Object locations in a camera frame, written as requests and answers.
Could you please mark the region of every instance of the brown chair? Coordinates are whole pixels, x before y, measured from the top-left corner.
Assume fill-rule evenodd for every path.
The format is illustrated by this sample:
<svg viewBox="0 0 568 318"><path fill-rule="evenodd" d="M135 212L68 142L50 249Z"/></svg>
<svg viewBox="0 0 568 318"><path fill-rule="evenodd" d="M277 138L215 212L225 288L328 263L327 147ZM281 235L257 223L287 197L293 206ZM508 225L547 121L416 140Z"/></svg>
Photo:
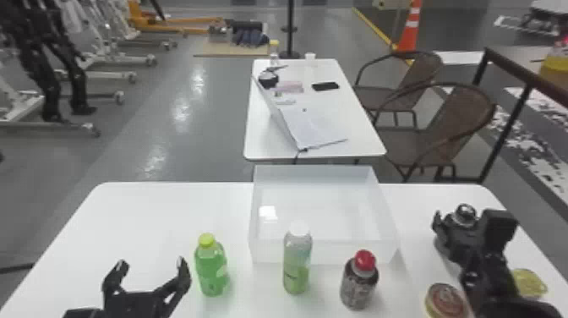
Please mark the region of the brown chair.
<svg viewBox="0 0 568 318"><path fill-rule="evenodd" d="M493 118L496 105L477 86L453 82L416 85L399 91L384 102L392 103L416 91L451 86L439 111L425 129L390 127L377 129L386 147L386 158L407 182L417 168L437 167L434 181L457 181L454 158L470 138ZM442 176L451 168L451 178Z"/></svg>
<svg viewBox="0 0 568 318"><path fill-rule="evenodd" d="M408 69L402 82L397 88L376 87L360 85L363 71L370 65L386 60L387 58L398 58L401 60L413 60L411 67ZM398 98L390 103L383 103L390 97L394 96L398 91L408 89L414 85L430 83L440 69L444 66L442 59L438 54L433 52L409 51L409 52L393 52L381 58L374 59L366 63L357 74L355 79L355 94L363 107L369 112L373 118L373 124L377 122L381 112L392 112L395 125L398 126L398 113L407 112L412 115L412 123L416 128L418 120L416 113L413 111L414 106L424 93L424 90L416 90L412 94Z"/></svg>

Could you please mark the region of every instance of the red cap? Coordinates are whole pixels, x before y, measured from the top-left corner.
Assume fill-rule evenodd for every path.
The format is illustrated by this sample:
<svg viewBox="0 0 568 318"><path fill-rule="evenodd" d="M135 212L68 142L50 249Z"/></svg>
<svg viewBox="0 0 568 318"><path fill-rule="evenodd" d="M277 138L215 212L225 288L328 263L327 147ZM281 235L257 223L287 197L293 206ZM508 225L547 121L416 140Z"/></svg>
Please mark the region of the red cap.
<svg viewBox="0 0 568 318"><path fill-rule="evenodd" d="M355 266L360 271L372 271L374 269L374 255L366 249L360 249L355 254Z"/></svg>

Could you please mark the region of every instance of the black phone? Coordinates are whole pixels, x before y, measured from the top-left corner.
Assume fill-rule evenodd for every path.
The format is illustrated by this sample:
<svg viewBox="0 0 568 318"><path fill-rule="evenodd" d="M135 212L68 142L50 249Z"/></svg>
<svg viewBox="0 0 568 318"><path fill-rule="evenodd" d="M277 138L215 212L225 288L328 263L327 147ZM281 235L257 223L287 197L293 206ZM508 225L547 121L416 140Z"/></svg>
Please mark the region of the black phone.
<svg viewBox="0 0 568 318"><path fill-rule="evenodd" d="M336 82L323 82L312 84L312 88L316 91L336 90L339 88L339 85Z"/></svg>

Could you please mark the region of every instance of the box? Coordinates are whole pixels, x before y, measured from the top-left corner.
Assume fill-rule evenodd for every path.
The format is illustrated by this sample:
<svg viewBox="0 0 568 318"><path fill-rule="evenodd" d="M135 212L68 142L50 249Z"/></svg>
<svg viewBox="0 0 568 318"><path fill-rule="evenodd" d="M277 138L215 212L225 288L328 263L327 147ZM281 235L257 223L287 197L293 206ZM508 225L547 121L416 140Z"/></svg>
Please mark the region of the box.
<svg viewBox="0 0 568 318"><path fill-rule="evenodd" d="M248 246L254 262L282 262L290 223L306 222L312 264L343 265L359 249L388 263L396 227L373 169L365 166L256 166Z"/></svg>

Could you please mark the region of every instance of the yellow pallet jack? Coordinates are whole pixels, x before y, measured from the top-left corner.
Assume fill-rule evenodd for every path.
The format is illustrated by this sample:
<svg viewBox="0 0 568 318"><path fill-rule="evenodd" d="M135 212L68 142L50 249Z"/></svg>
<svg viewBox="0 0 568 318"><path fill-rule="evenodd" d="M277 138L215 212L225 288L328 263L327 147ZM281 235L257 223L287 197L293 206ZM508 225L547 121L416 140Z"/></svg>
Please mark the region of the yellow pallet jack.
<svg viewBox="0 0 568 318"><path fill-rule="evenodd" d="M190 34L207 34L209 27L187 26L188 24L210 24L222 23L221 17L199 17L199 18L173 18L166 19L166 15L161 10L160 4L156 0L150 0L155 13L143 11L137 0L128 0L130 17L128 22L137 30L149 32L176 32L183 36Z"/></svg>

